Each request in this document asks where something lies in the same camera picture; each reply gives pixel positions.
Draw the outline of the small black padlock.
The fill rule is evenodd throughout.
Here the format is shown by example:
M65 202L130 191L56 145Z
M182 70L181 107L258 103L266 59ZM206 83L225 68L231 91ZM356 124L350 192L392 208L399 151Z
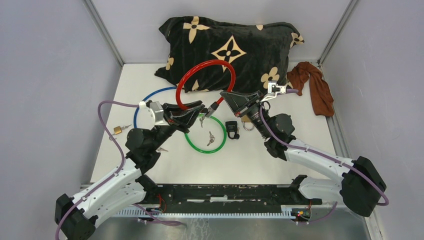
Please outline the small black padlock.
M238 140L240 138L238 122L236 120L226 121L225 128L229 139Z

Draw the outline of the green cable lock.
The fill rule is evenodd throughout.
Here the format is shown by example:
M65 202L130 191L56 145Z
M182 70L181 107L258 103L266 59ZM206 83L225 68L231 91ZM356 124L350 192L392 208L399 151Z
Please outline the green cable lock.
M224 123L214 116L204 118L204 114L200 114L198 120L194 130L184 134L188 145L205 155L221 151L228 141Z

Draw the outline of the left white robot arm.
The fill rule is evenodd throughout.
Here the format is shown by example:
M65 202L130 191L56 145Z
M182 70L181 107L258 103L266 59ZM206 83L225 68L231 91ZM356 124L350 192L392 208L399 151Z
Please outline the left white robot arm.
M158 149L175 132L188 133L205 107L200 100L183 106L151 100L138 104L111 100L110 104L147 109L154 120L153 128L131 129L125 143L128 153L124 153L114 139L121 156L119 165L84 190L73 196L63 194L56 200L55 239L63 233L69 240L87 240L97 227L120 210L141 201L154 202L157 189L141 181L159 160Z

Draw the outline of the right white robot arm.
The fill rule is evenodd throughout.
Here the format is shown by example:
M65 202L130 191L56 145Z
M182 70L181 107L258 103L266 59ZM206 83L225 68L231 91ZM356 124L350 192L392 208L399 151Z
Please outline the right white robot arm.
M302 204L307 199L343 202L352 212L369 217L376 206L388 206L387 185L372 161L341 157L313 147L293 135L291 116L269 115L269 102L259 91L255 93L220 93L236 117L247 117L265 139L264 146L274 158L307 167L325 179L303 176L289 189L289 199Z

